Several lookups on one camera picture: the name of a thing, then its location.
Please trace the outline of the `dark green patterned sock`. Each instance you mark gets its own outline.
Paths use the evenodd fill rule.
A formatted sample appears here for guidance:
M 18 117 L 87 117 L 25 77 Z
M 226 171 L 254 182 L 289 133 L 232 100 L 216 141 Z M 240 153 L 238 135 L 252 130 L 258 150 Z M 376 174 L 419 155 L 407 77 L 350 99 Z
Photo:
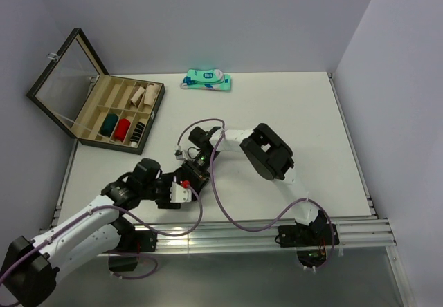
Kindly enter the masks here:
M 110 137 L 117 122 L 118 122 L 118 116 L 115 113 L 107 114 L 100 128 L 100 134 L 105 137 Z

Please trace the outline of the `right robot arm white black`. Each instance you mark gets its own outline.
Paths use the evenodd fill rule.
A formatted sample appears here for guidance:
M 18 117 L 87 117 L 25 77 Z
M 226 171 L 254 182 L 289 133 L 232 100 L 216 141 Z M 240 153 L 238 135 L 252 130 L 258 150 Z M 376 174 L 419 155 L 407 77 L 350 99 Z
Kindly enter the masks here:
M 267 124 L 260 123 L 253 129 L 227 129 L 224 121 L 217 119 L 221 126 L 204 131 L 192 123 L 185 128 L 189 141 L 199 150 L 196 157 L 185 155 L 181 149 L 181 133 L 177 140 L 174 155 L 191 168 L 192 173 L 207 173 L 213 189 L 215 200 L 222 214 L 236 228 L 246 232 L 261 232 L 271 228 L 293 206 L 300 205 L 302 216 L 296 218 L 296 227 L 303 242 L 313 245 L 323 237 L 324 230 L 332 234 L 334 228 L 327 212 L 314 200 L 303 183 L 297 177 L 293 151 L 290 146 Z M 258 175 L 271 182 L 280 182 L 285 187 L 296 186 L 300 190 L 300 198 L 292 201 L 269 224 L 259 228 L 247 228 L 235 221 L 222 205 L 215 183 L 215 159 L 223 151 L 239 152 L 246 156 Z

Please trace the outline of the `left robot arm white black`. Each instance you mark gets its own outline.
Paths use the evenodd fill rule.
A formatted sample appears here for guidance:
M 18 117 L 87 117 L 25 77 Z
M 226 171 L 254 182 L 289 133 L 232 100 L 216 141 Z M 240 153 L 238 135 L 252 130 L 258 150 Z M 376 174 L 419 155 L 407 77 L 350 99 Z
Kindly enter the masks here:
M 160 164 L 144 158 L 70 219 L 32 239 L 20 236 L 11 242 L 1 267 L 1 285 L 16 298 L 16 305 L 38 306 L 65 276 L 95 256 L 129 254 L 135 227 L 128 219 L 141 201 L 179 209 L 198 199 L 182 169 L 164 174 Z

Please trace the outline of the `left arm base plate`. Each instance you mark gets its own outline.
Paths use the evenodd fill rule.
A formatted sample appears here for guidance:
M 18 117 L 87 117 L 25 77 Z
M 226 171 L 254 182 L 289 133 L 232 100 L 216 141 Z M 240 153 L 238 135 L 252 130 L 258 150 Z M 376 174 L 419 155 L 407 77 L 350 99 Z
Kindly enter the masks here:
M 111 251 L 142 253 L 154 252 L 156 250 L 157 233 L 150 230 L 135 230 L 130 233 L 123 234 L 120 237 L 118 245 Z

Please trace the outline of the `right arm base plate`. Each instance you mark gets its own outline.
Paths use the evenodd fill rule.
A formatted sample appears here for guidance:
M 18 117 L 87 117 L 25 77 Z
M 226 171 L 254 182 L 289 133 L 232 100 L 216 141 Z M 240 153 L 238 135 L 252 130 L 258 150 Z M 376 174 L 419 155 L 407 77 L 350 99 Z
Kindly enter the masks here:
M 278 226 L 275 242 L 282 248 L 319 247 L 322 244 L 331 246 L 332 242 L 338 245 L 340 240 L 335 224 L 332 227 L 334 235 L 328 225 L 319 233 L 315 233 L 305 225 L 281 225 Z

